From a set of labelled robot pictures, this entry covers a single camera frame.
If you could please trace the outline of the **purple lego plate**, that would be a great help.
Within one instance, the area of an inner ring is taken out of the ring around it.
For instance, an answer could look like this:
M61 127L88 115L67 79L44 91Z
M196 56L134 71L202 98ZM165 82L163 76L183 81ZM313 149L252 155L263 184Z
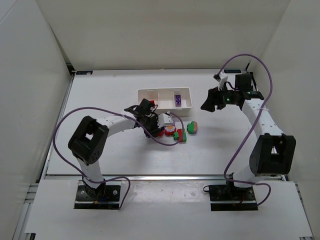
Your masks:
M182 98L180 94L174 95L174 104L177 108L182 106Z

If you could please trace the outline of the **red green watermelon lego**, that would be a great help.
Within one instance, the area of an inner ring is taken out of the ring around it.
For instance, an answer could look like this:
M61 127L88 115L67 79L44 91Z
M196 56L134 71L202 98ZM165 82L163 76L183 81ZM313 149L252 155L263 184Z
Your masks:
M162 138L164 135L164 131L160 131L157 135L156 138Z

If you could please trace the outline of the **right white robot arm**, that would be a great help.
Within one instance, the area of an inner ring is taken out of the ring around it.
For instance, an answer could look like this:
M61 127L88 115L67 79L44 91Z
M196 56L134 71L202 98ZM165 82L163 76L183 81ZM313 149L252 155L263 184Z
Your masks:
M248 118L257 142L249 156L248 165L242 170L224 173L224 186L214 186L215 195L223 198L238 199L253 185L259 184L265 177L287 175L292 167L296 139L285 134L271 117L261 92L254 90L249 74L237 74L235 84L228 82L224 73L214 75L218 86L208 90L208 96L201 110L214 112L227 105L238 106Z

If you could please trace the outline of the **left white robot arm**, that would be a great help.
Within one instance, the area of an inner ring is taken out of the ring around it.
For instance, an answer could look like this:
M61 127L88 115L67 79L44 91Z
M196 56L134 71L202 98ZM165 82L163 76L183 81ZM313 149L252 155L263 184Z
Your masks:
M107 138L131 130L142 125L144 133L158 137L164 130L165 120L169 117L154 113L156 105L143 99L140 105L126 108L121 115L112 115L107 118L95 119L85 116L68 142L68 148L77 159L80 170L84 173L82 181L85 192L94 200L105 197L106 184L98 162L101 157Z

